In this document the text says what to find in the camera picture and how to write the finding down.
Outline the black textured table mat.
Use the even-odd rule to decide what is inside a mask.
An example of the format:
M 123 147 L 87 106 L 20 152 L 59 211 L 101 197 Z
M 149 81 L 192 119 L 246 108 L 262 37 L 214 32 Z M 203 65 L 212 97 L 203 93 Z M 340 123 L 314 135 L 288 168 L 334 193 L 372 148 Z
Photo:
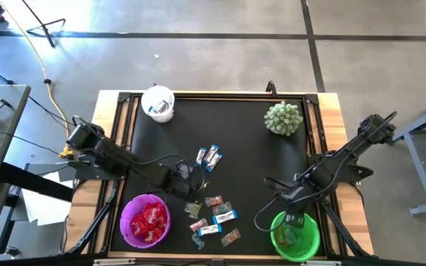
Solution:
M 201 197 L 221 196 L 238 218 L 222 224 L 222 232 L 206 235 L 202 250 L 192 241 L 194 220 L 184 211 L 185 201 L 166 196 L 172 225 L 166 238 L 148 248 L 150 253 L 208 255 L 273 255 L 274 246 L 264 228 L 286 209 L 282 200 L 271 204 L 274 192 L 264 178 L 290 180 L 307 169 L 306 133 L 299 127 L 284 137 L 266 128 L 264 115 L 272 104 L 259 101 L 178 100 L 174 116 L 156 123 L 143 110 L 136 114 L 132 153 L 142 161 L 166 154 L 194 160 L 200 148 L 219 146 L 222 159 L 212 172 L 198 169 L 209 182 Z M 221 239 L 237 228 L 241 237 L 223 247 Z

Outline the artificial succulent in pot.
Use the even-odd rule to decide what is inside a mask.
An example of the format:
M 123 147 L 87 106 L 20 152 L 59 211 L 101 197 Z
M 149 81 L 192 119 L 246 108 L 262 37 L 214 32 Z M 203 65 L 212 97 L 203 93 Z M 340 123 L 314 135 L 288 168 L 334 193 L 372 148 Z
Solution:
M 303 122 L 303 116 L 298 111 L 298 105 L 281 101 L 271 106 L 264 115 L 265 125 L 275 134 L 291 136 Z

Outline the silver metal bracket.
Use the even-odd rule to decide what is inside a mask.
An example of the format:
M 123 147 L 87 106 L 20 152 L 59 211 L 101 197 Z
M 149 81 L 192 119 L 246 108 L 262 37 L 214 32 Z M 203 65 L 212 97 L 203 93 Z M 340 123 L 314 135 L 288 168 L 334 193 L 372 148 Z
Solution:
M 301 263 L 300 266 L 342 266 L 342 263 L 330 260 L 309 260 Z
M 108 259 L 95 259 L 92 266 L 117 266 L 117 265 L 134 265 L 135 259 L 129 258 L 108 258 Z

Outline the white paper sheets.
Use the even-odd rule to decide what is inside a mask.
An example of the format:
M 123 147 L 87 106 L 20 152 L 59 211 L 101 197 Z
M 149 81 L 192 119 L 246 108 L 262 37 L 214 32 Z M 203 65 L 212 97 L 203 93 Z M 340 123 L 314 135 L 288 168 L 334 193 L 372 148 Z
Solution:
M 63 222 L 70 212 L 71 201 L 45 196 L 24 188 L 21 192 L 28 221 L 36 221 L 37 226 Z

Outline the white plastic bucket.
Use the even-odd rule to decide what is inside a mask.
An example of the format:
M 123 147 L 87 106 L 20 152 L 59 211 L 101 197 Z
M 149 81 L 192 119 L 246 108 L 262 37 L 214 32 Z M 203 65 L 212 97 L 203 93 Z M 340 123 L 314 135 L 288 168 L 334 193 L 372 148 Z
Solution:
M 150 106 L 166 100 L 171 103 L 169 109 L 161 114 L 151 114 L 148 112 Z M 141 96 L 141 106 L 144 113 L 150 116 L 157 123 L 166 123 L 170 121 L 174 115 L 175 95 L 174 92 L 165 86 L 158 85 L 157 87 L 150 87 L 145 90 Z

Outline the green candy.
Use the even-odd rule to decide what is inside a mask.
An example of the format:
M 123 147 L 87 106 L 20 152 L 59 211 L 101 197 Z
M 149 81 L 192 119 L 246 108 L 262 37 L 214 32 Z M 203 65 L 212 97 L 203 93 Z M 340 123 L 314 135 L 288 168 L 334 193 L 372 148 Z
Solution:
M 198 214 L 200 213 L 202 203 L 197 204 L 194 202 L 186 203 L 184 211 L 189 215 L 189 218 L 198 219 Z

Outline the yellow clamp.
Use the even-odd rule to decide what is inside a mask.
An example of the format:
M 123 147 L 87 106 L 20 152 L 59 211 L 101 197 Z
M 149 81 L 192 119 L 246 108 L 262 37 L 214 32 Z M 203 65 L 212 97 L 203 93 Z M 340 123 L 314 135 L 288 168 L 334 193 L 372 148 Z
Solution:
M 65 146 L 63 151 L 60 152 L 58 154 L 58 156 L 62 159 L 66 159 L 66 160 L 74 160 L 75 159 L 75 153 L 69 146 Z

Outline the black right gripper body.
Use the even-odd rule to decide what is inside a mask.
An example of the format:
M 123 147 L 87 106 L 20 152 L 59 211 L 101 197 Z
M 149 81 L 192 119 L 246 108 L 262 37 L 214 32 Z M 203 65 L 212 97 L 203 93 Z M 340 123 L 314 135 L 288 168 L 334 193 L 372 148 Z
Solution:
M 304 199 L 311 194 L 307 186 L 293 183 L 291 188 L 286 188 L 280 193 L 280 196 L 288 204 L 288 213 L 290 215 L 302 216 L 309 205 L 309 199 Z

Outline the black desk beam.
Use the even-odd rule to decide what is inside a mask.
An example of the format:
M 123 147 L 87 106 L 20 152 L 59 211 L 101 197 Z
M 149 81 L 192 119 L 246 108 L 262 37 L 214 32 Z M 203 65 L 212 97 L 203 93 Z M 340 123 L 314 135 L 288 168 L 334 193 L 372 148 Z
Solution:
M 2 163 L 0 166 L 0 183 L 15 185 L 19 188 L 66 202 L 72 201 L 72 188 L 45 179 L 9 163 Z

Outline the purple plastic bucket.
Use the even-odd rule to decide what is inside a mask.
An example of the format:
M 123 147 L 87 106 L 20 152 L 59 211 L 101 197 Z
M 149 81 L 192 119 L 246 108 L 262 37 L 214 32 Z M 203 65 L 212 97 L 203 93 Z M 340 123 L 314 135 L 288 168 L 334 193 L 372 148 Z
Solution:
M 142 237 L 140 235 L 136 236 L 134 233 L 134 229 L 131 226 L 132 219 L 135 217 L 136 214 L 141 214 L 143 207 L 147 203 L 158 203 L 159 205 L 164 207 L 166 213 L 166 225 L 163 227 L 162 234 L 152 242 L 146 242 L 145 237 Z M 155 246 L 157 243 L 165 239 L 167 234 L 169 233 L 171 224 L 172 220 L 166 203 L 160 197 L 155 196 L 154 194 L 142 194 L 133 198 L 124 207 L 120 218 L 120 231 L 126 243 L 128 243 L 134 248 L 146 249 Z

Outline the black tripod stand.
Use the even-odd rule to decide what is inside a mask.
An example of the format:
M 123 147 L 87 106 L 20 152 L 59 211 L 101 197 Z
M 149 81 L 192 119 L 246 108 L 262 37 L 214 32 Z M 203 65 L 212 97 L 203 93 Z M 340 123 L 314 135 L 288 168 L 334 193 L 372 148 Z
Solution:
M 33 27 L 33 28 L 28 29 L 28 30 L 25 30 L 25 32 L 30 34 L 30 35 L 34 35 L 34 36 L 45 37 L 47 39 L 49 45 L 52 48 L 55 48 L 56 47 L 55 37 L 60 33 L 61 30 L 50 31 L 49 27 L 54 26 L 56 24 L 59 24 L 61 26 L 61 28 L 63 28 L 63 26 L 65 25 L 67 20 L 65 18 L 60 18 L 60 19 L 57 19 L 57 20 L 54 20 L 54 21 L 43 22 L 38 17 L 36 12 L 32 9 L 32 7 L 27 3 L 26 0 L 21 0 L 21 1 L 24 4 L 24 6 L 30 11 L 30 13 L 32 14 L 34 19 L 38 22 L 37 27 Z

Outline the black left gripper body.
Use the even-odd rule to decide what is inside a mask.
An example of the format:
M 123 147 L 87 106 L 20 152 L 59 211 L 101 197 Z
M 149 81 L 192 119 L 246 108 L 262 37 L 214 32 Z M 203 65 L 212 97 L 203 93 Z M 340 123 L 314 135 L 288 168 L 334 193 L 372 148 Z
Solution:
M 191 166 L 180 165 L 172 168 L 160 164 L 160 182 L 158 187 L 167 194 L 191 202 L 197 193 L 196 185 L 193 184 L 193 171 Z

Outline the green plastic bucket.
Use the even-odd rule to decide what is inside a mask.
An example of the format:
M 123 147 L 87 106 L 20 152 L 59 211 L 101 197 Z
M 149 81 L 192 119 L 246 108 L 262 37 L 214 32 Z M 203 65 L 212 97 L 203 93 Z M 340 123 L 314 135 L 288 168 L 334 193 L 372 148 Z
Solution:
M 285 222 L 282 222 L 285 216 L 285 212 L 279 213 L 275 216 L 271 223 L 271 228 L 282 228 L 284 231 L 286 228 L 294 228 L 299 236 L 299 239 L 292 245 L 289 245 L 284 238 L 284 243 L 278 246 L 274 239 L 274 232 L 271 231 L 270 238 L 271 243 L 274 246 L 276 252 L 283 258 L 290 262 L 305 262 L 314 257 L 320 247 L 321 237 L 318 224 L 313 218 L 305 214 L 305 224 L 303 228 L 298 226 L 291 227 Z

